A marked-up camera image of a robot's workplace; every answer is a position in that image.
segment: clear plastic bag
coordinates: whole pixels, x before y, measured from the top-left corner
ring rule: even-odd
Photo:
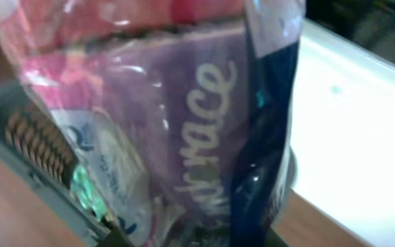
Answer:
[[[264,246],[285,190],[303,0],[2,2],[21,81],[132,244]]]

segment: green item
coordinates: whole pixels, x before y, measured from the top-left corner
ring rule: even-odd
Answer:
[[[94,212],[98,221],[101,221],[108,213],[106,203],[100,196],[83,165],[79,164],[74,169],[71,191],[75,194],[84,209]]]

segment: plastic wrapper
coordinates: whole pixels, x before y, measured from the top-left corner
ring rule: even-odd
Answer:
[[[16,6],[33,8],[28,2]],[[46,3],[73,6],[64,13],[71,19],[74,6],[95,12],[103,1]],[[128,24],[97,29],[72,20],[41,45],[46,49],[29,42],[43,36],[28,32],[9,42],[0,26],[27,91],[50,112],[98,189],[98,200],[85,204],[110,212],[135,246],[264,246],[285,194],[304,2],[119,4],[115,12],[126,13],[120,19]],[[140,8],[153,19],[138,15]],[[139,29],[151,31],[132,33]],[[18,53],[21,43],[37,52]],[[83,198],[92,187],[84,185],[75,183]]]
[[[0,0],[0,40],[13,63],[56,47],[241,14],[243,0]]]

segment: white label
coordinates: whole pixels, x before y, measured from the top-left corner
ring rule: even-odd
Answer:
[[[212,123],[186,122],[182,127],[182,138],[187,147],[180,150],[180,155],[184,158],[183,165],[189,170],[183,176],[187,185],[175,187],[175,190],[190,193],[207,216],[230,214],[230,201],[224,195],[219,175],[219,157],[199,154],[202,150],[212,150],[219,145],[217,131],[224,127],[224,116],[230,109],[230,92],[238,77],[233,61],[228,63],[228,68],[228,77],[213,64],[203,64],[197,68],[196,79],[202,89],[192,90],[187,95],[187,106],[194,115]],[[219,107],[215,110],[205,109],[199,104],[206,101],[208,93],[220,96]]]
[[[51,114],[117,216],[117,224],[135,246],[142,246],[152,230],[152,202],[148,174],[130,140],[101,110]]]
[[[257,58],[300,38],[305,0],[246,0],[246,14]]]

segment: white surface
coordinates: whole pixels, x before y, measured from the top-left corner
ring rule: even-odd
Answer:
[[[295,190],[395,247],[395,67],[306,23],[294,89]]]

